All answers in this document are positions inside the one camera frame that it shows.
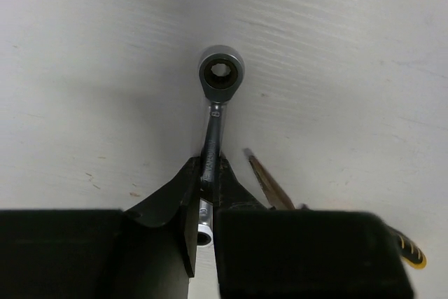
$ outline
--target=white surface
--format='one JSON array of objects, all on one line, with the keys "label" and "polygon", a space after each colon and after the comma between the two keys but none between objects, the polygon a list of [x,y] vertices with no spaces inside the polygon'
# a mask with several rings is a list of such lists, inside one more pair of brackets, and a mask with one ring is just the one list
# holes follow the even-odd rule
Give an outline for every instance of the white surface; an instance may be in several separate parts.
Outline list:
[{"label": "white surface", "polygon": [[[448,298],[447,0],[0,0],[0,207],[128,208],[197,153],[196,62],[247,65],[224,151],[262,197],[249,147],[296,203],[365,209]],[[190,298],[216,298],[212,250]]]}]

